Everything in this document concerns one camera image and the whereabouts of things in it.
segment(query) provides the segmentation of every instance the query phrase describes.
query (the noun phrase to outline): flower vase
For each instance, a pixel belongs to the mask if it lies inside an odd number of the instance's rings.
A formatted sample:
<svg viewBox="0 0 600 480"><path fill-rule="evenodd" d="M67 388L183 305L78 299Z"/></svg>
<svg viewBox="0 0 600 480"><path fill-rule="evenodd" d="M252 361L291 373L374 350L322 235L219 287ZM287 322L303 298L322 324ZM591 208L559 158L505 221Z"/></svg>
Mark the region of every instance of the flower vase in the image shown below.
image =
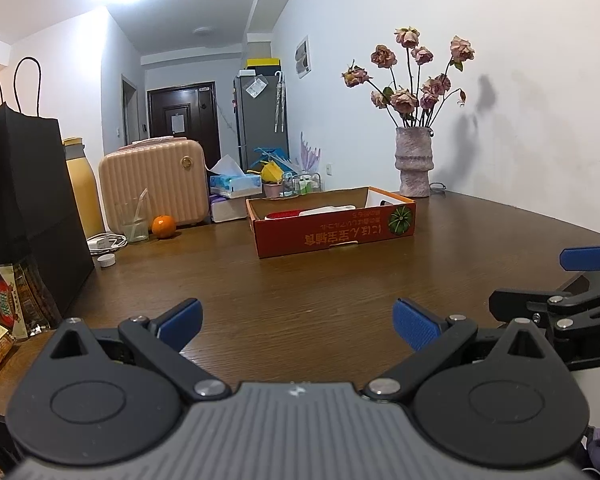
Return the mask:
<svg viewBox="0 0 600 480"><path fill-rule="evenodd" d="M431 128L396 129L395 167L400 170L400 194L409 198L430 195L429 171L433 170Z"/></svg>

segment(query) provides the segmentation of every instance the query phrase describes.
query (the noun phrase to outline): wall picture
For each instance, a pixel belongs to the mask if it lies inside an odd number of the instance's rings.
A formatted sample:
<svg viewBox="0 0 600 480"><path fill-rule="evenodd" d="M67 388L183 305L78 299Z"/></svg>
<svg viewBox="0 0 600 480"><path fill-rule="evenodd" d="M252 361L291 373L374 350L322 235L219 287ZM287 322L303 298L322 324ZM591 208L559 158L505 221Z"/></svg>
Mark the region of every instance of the wall picture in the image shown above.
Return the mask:
<svg viewBox="0 0 600 480"><path fill-rule="evenodd" d="M309 58L309 37L302 40L296 48L296 72L300 79L311 72L311 60Z"/></svg>

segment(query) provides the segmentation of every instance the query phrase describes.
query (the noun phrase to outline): dark wooden door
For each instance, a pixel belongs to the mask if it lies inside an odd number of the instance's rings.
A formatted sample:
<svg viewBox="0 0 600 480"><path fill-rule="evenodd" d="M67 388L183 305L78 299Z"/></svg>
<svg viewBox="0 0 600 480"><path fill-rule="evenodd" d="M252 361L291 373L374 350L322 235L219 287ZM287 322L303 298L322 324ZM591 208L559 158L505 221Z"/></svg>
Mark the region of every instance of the dark wooden door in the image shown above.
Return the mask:
<svg viewBox="0 0 600 480"><path fill-rule="evenodd" d="M216 86L203 83L147 92L151 137L186 137L205 152L206 166L220 160Z"/></svg>

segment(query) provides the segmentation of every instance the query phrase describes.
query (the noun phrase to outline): red cardboard box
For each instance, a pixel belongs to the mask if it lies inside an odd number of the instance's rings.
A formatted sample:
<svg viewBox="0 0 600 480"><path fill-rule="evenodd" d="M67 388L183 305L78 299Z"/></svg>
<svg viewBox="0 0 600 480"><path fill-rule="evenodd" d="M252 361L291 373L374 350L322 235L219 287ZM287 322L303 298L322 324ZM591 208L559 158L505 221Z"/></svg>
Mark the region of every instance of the red cardboard box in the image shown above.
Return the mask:
<svg viewBox="0 0 600 480"><path fill-rule="evenodd" d="M266 219L273 213L346 205L356 208ZM247 211L258 256L269 258L413 235L416 203L375 187L360 187L288 198L247 200Z"/></svg>

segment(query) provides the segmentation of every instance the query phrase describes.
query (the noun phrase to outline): orange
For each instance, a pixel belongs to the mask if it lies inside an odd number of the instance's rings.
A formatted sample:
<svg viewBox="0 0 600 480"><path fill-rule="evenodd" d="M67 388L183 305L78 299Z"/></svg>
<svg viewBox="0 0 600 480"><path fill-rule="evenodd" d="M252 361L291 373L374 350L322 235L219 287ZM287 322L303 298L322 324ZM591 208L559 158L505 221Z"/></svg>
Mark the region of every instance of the orange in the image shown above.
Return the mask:
<svg viewBox="0 0 600 480"><path fill-rule="evenodd" d="M173 219L173 216L157 216L154 223L151 224L151 231L160 240L171 238L176 234L176 221Z"/></svg>

